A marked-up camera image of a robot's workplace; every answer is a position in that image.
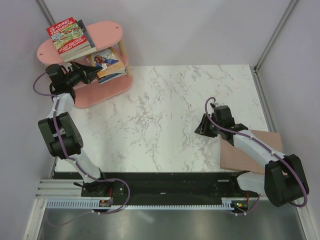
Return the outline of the purple dog book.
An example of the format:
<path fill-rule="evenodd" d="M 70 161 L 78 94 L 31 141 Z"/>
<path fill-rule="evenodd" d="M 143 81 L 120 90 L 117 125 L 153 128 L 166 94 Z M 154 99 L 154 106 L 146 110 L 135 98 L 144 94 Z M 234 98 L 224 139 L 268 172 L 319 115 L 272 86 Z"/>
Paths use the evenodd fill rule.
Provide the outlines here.
<path fill-rule="evenodd" d="M 126 75 L 126 73 L 127 73 L 126 71 L 112 73 L 112 74 L 99 73 L 99 74 L 97 74 L 97 76 L 98 76 L 97 81 L 99 84 L 103 84 L 103 83 L 106 83 L 112 79 L 124 76 L 124 75 Z"/>

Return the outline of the pink three-tier shelf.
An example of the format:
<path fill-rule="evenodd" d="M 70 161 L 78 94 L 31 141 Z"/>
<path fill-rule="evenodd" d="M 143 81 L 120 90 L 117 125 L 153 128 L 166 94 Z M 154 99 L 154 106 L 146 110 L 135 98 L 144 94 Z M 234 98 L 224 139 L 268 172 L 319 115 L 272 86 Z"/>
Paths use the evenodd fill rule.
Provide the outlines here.
<path fill-rule="evenodd" d="M 86 26 L 97 51 L 113 47 L 115 53 L 124 63 L 126 74 L 99 84 L 94 80 L 91 84 L 79 83 L 74 87 L 75 107 L 85 109 L 129 90 L 133 77 L 128 66 L 129 57 L 123 39 L 123 29 L 114 21 L 100 21 Z"/>

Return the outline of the Nineteen Eighty-Four blue book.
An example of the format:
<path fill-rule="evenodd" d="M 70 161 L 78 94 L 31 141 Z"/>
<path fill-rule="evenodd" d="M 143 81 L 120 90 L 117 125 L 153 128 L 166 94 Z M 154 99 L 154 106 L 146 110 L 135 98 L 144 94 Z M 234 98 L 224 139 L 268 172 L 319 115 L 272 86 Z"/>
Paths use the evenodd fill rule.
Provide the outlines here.
<path fill-rule="evenodd" d="M 85 51 L 82 51 L 82 52 L 79 52 L 79 53 L 76 53 L 73 55 L 67 55 L 67 56 L 63 57 L 62 59 L 64 62 L 70 62 L 72 60 L 82 58 L 82 57 L 85 57 L 85 56 L 90 55 L 92 53 L 95 53 L 96 51 L 97 51 L 97 49 L 95 47 L 93 47 L 91 49 L 88 49 L 88 50 L 85 50 Z"/>

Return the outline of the red Treehouse book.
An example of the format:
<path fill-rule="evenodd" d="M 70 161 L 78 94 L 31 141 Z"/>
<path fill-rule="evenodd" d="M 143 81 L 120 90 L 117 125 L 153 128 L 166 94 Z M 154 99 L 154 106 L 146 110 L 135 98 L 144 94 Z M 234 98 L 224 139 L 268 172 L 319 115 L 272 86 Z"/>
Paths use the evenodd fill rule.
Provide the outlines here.
<path fill-rule="evenodd" d="M 62 58 L 91 48 L 84 31 L 73 17 L 48 27 L 46 31 Z"/>

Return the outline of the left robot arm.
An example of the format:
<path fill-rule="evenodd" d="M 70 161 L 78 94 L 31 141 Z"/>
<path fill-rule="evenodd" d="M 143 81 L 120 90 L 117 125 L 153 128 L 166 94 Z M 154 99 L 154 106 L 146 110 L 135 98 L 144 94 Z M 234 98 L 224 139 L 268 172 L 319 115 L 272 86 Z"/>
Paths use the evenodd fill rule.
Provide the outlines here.
<path fill-rule="evenodd" d="M 74 87 L 79 83 L 91 84 L 101 70 L 100 66 L 74 61 L 68 67 L 51 64 L 45 69 L 51 80 L 47 95 L 52 99 L 52 108 L 38 122 L 38 128 L 49 153 L 70 163 L 81 175 L 83 183 L 78 186 L 83 197 L 107 197 L 111 189 L 100 168 L 85 153 L 82 136 L 70 115 L 76 103 Z"/>

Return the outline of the Othello orange book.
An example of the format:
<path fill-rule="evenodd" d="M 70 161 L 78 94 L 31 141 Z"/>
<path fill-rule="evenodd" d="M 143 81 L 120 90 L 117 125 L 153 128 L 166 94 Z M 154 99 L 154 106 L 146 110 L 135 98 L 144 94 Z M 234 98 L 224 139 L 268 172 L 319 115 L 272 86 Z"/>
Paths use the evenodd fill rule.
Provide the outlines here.
<path fill-rule="evenodd" d="M 93 67 L 101 67 L 101 71 L 97 73 L 99 78 L 122 74 L 126 71 L 124 63 L 113 47 L 94 52 L 86 58 Z"/>

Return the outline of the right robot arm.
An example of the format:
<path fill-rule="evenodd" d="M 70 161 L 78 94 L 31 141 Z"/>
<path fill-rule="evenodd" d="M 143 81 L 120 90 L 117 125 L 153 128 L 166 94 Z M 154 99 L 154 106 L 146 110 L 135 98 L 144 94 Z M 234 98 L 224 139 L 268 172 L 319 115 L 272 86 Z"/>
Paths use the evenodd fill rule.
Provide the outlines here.
<path fill-rule="evenodd" d="M 220 136 L 264 168 L 264 175 L 249 170 L 234 174 L 229 184 L 233 196 L 240 197 L 250 191 L 265 195 L 276 207 L 291 204 L 303 208 L 307 205 L 310 190 L 300 158 L 275 150 L 245 125 L 235 123 L 227 105 L 213 106 L 213 113 L 205 112 L 194 132 L 209 138 Z"/>

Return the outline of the brown file folder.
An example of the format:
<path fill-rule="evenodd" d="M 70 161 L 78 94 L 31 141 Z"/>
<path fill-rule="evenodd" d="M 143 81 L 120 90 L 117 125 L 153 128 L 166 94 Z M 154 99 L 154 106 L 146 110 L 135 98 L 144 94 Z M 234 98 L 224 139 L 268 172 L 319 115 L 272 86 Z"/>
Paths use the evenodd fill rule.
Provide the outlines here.
<path fill-rule="evenodd" d="M 283 152 L 281 135 L 277 132 L 250 130 L 261 141 L 279 152 Z M 264 175 L 265 167 L 251 158 L 244 151 L 232 146 L 226 140 L 220 139 L 220 168 L 229 171 L 250 171 Z"/>

